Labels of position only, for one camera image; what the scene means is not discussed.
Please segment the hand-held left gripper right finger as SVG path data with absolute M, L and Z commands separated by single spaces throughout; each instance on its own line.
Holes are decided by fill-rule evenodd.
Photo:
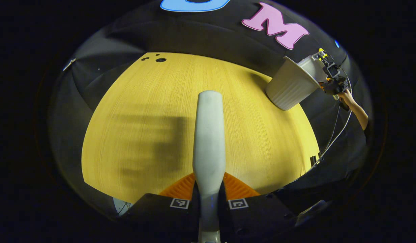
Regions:
M 294 228 L 297 215 L 273 193 L 261 195 L 229 173 L 218 202 L 223 243 L 262 243 Z

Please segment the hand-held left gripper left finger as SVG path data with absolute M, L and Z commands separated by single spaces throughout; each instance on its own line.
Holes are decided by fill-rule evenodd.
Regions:
M 160 194 L 146 193 L 121 217 L 142 239 L 155 243 L 198 241 L 200 195 L 194 173 Z

